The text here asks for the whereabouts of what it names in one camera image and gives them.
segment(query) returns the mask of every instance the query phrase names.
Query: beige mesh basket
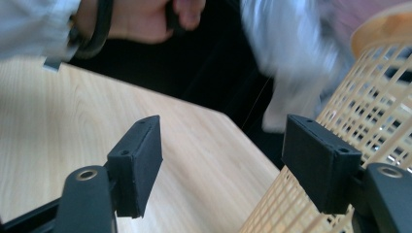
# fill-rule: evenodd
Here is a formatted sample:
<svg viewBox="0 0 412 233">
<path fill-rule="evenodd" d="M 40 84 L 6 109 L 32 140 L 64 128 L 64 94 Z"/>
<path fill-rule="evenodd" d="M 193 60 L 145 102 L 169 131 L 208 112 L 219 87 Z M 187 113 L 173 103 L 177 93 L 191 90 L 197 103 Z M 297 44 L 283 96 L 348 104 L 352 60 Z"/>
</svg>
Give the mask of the beige mesh basket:
<svg viewBox="0 0 412 233">
<path fill-rule="evenodd" d="M 370 20 L 353 51 L 356 64 L 317 122 L 361 150 L 363 167 L 384 162 L 412 173 L 412 11 Z M 284 168 L 241 232 L 353 232 L 352 214 L 320 214 Z"/>
</svg>

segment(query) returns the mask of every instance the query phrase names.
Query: light wood tabletop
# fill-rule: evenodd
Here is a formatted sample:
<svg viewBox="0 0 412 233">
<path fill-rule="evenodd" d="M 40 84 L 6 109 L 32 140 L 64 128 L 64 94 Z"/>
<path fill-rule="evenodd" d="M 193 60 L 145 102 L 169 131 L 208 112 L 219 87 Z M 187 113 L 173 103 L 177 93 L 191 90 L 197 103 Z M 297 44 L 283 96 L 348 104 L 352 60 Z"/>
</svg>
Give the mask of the light wood tabletop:
<svg viewBox="0 0 412 233">
<path fill-rule="evenodd" d="M 0 62 L 0 217 L 60 197 L 137 120 L 160 116 L 163 163 L 144 218 L 119 232 L 237 232 L 278 170 L 224 114 L 41 58 Z"/>
</svg>

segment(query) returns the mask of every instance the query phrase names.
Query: black strap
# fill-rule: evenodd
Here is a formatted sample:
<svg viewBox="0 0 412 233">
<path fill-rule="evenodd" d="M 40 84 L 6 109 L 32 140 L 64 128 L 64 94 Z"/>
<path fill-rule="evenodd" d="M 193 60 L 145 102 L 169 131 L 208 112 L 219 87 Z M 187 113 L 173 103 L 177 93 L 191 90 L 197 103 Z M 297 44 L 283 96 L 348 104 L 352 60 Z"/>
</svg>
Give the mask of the black strap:
<svg viewBox="0 0 412 233">
<path fill-rule="evenodd" d="M 76 26 L 70 31 L 70 38 L 74 38 L 74 40 L 71 41 L 79 43 L 79 49 L 75 54 L 77 58 L 89 59 L 102 50 L 110 31 L 113 1 L 114 0 L 97 1 L 96 24 L 90 40 L 83 38 Z"/>
</svg>

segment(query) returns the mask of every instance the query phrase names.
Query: white cloth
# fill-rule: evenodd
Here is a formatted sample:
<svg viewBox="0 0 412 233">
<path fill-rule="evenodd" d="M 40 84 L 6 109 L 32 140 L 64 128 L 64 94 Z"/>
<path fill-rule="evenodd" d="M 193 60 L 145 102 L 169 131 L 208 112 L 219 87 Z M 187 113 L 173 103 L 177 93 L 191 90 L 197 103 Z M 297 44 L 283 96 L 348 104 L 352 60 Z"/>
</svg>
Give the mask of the white cloth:
<svg viewBox="0 0 412 233">
<path fill-rule="evenodd" d="M 80 0 L 1 0 L 0 59 L 14 55 L 43 55 L 70 59 L 69 17 Z"/>
<path fill-rule="evenodd" d="M 352 33 L 380 11 L 410 1 L 242 0 L 258 68 L 276 80 L 263 130 L 283 132 L 288 114 L 315 118 L 354 62 Z"/>
</svg>

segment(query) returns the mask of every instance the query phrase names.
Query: screw hole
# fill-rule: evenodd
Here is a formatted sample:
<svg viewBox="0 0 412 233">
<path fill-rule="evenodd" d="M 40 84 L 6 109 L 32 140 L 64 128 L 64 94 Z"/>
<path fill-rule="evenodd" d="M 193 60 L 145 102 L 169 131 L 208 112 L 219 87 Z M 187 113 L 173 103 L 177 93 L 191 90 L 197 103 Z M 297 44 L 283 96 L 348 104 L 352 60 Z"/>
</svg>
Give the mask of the screw hole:
<svg viewBox="0 0 412 233">
<path fill-rule="evenodd" d="M 120 152 L 120 155 L 128 155 L 129 154 L 129 150 L 122 150 Z"/>
<path fill-rule="evenodd" d="M 349 150 L 347 150 L 347 149 L 339 149 L 339 151 L 341 151 L 341 152 L 349 152 Z"/>
<path fill-rule="evenodd" d="M 94 178 L 96 175 L 97 175 L 96 170 L 85 170 L 85 171 L 82 171 L 81 173 L 79 173 L 77 175 L 76 179 L 78 181 L 83 182 L 83 181 L 87 181 L 87 180 L 90 180 L 90 179 Z"/>
<path fill-rule="evenodd" d="M 402 174 L 391 167 L 379 167 L 378 171 L 387 177 L 401 178 Z"/>
</svg>

